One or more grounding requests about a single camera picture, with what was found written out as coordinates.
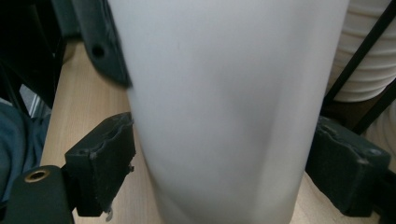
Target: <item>blue fabric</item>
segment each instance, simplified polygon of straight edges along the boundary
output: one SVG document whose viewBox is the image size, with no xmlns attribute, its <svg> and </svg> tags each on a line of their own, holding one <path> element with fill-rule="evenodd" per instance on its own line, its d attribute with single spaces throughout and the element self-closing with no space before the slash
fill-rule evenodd
<svg viewBox="0 0 396 224">
<path fill-rule="evenodd" d="M 50 116 L 31 119 L 0 103 L 0 197 L 9 197 L 13 180 L 40 164 Z"/>
</svg>

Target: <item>wooden surface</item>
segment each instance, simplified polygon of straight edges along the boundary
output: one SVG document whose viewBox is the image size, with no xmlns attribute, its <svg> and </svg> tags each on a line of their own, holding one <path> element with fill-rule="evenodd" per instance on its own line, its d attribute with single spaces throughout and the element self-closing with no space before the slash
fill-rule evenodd
<svg viewBox="0 0 396 224">
<path fill-rule="evenodd" d="M 103 119 L 125 111 L 129 111 L 125 90 L 99 77 L 85 49 L 77 44 L 73 57 L 63 67 L 41 164 L 63 166 L 64 153 L 70 147 Z M 162 223 L 137 136 L 135 141 L 137 153 L 133 159 L 134 172 L 126 177 L 113 202 L 110 223 Z M 106 223 L 106 214 L 82 218 L 75 211 L 74 217 L 77 224 Z M 378 215 L 367 218 L 344 217 L 305 174 L 291 223 L 368 224 L 378 223 Z"/>
</svg>

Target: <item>white cylinder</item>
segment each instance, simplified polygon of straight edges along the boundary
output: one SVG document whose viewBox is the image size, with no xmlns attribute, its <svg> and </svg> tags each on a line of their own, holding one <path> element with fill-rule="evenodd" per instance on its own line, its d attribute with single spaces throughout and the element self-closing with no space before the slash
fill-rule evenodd
<svg viewBox="0 0 396 224">
<path fill-rule="evenodd" d="M 164 222 L 290 222 L 347 0 L 109 4 Z"/>
</svg>

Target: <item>wooden table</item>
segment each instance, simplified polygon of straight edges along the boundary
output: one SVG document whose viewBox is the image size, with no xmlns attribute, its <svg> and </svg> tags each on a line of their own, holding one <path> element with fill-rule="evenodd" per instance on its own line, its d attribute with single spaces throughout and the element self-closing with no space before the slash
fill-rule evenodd
<svg viewBox="0 0 396 224">
<path fill-rule="evenodd" d="M 74 46 L 73 56 L 64 64 L 49 124 L 42 165 L 64 165 L 64 153 L 103 119 L 129 111 L 125 90 L 99 77 L 87 58 L 82 44 Z M 110 223 L 162 223 L 152 193 L 148 170 L 138 137 L 134 172 L 129 174 L 113 202 Z M 78 217 L 77 224 L 106 223 L 101 217 Z M 378 223 L 378 215 L 345 217 L 304 175 L 291 223 L 293 224 L 360 224 Z"/>
</svg>

